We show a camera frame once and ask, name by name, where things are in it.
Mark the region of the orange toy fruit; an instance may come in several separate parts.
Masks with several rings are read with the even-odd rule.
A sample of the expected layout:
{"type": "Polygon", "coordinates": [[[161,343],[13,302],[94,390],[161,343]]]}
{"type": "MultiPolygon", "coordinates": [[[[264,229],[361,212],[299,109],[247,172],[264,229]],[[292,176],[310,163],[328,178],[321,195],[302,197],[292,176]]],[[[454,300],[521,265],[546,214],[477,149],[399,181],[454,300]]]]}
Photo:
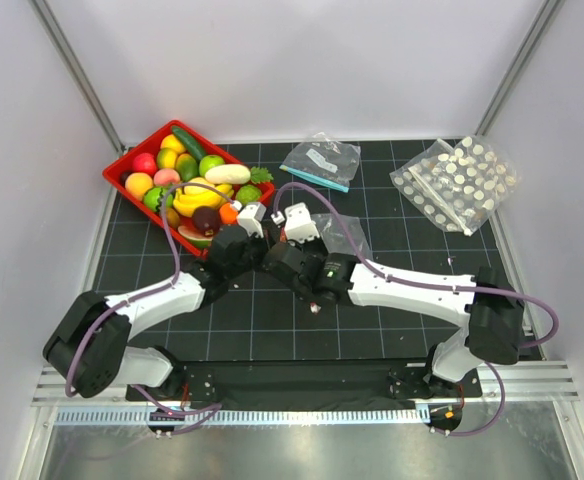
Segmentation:
{"type": "Polygon", "coordinates": [[[240,209],[236,208],[232,203],[223,204],[218,210],[222,224],[236,224],[239,211],[240,209]]]}

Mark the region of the clear bag orange zipper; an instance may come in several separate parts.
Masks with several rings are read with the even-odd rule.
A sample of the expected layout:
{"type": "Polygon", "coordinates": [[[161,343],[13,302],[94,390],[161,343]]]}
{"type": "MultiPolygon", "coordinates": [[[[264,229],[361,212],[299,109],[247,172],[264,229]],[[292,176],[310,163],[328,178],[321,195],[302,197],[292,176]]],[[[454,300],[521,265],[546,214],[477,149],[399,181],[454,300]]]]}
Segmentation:
{"type": "Polygon", "coordinates": [[[312,311],[331,305],[351,305],[348,291],[354,268],[360,264],[359,257],[371,257],[371,249],[358,217],[342,216],[344,227],[331,213],[312,214],[320,238],[328,255],[316,286],[320,291],[332,294],[331,303],[312,303],[312,311]]]}

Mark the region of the green custard apple toy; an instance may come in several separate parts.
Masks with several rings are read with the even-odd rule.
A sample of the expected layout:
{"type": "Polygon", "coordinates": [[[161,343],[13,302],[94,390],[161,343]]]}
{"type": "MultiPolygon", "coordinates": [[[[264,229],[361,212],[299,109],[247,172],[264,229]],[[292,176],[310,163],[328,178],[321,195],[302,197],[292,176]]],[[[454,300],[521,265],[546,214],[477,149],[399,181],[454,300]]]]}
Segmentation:
{"type": "Polygon", "coordinates": [[[243,185],[236,193],[235,199],[242,205],[258,202],[262,195],[261,190],[252,184],[243,185]]]}

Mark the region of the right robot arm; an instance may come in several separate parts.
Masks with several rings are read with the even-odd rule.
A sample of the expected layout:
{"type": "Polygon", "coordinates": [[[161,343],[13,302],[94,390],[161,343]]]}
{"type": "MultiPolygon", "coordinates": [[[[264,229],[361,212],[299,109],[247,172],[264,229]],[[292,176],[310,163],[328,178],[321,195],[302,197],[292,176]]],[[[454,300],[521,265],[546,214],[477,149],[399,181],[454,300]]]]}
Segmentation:
{"type": "Polygon", "coordinates": [[[397,388],[408,395],[452,395],[479,365],[519,360],[524,305],[491,268],[475,275],[435,275],[286,242],[272,246],[260,268],[309,304],[384,307],[456,326],[455,334],[430,349],[425,367],[395,376],[397,388]]]}

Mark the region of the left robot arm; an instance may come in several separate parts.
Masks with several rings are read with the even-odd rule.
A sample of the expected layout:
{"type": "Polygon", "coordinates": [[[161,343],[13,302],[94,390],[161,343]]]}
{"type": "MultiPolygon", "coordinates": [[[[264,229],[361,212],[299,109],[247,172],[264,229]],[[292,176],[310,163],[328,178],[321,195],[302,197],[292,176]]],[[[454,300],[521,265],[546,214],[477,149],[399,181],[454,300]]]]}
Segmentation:
{"type": "Polygon", "coordinates": [[[139,385],[162,400],[180,395],[185,365],[161,346],[131,340],[172,317],[199,311],[225,295],[231,282],[255,270],[268,248],[260,227],[230,225],[205,258],[166,280],[122,295],[79,295],[43,348],[43,358],[66,380],[66,394],[94,397],[112,384],[139,385]]]}

